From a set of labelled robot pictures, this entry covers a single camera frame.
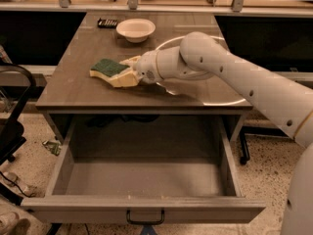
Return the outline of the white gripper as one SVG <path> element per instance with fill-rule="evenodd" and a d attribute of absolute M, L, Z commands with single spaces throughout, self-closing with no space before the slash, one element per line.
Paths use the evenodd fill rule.
<path fill-rule="evenodd" d="M 150 51 L 140 56 L 134 56 L 120 61 L 122 65 L 133 67 L 115 75 L 112 79 L 113 87 L 134 87 L 142 83 L 154 84 L 160 81 L 157 71 L 157 52 Z"/>

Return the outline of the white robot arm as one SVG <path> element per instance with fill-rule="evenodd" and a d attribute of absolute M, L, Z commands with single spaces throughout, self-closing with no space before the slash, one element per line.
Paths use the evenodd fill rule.
<path fill-rule="evenodd" d="M 297 162 L 281 235 L 313 235 L 313 91 L 241 59 L 201 32 L 187 34 L 178 47 L 147 52 L 124 62 L 122 86 L 187 79 L 212 73 L 223 79 L 305 151 Z"/>

